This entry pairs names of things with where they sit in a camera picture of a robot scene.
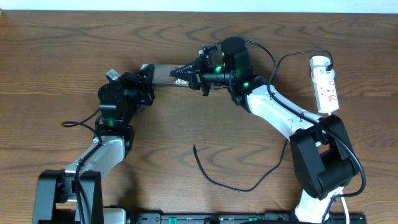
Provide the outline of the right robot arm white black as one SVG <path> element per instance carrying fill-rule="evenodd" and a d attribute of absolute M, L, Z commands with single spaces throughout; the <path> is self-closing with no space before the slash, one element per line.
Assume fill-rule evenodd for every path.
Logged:
<path fill-rule="evenodd" d="M 294 171 L 303 192 L 294 215 L 300 222 L 325 223 L 337 198 L 361 194 L 343 192 L 351 179 L 364 175 L 342 120 L 333 113 L 326 118 L 302 109 L 274 87 L 280 63 L 274 62 L 269 79 L 254 73 L 247 40 L 229 37 L 204 46 L 191 64 L 170 72 L 193 90 L 208 95 L 214 85 L 227 88 L 236 105 L 270 123 L 290 143 Z"/>

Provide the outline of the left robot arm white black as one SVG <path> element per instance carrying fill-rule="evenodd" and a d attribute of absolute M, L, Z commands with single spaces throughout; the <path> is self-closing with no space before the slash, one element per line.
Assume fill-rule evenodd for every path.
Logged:
<path fill-rule="evenodd" d="M 153 104 L 154 72 L 153 64 L 137 72 L 108 71 L 108 83 L 98 90 L 95 125 L 85 120 L 62 123 L 65 128 L 88 128 L 92 143 L 64 169 L 47 169 L 39 175 L 33 223 L 134 223 L 127 209 L 103 204 L 102 181 L 132 148 L 133 116 Z"/>

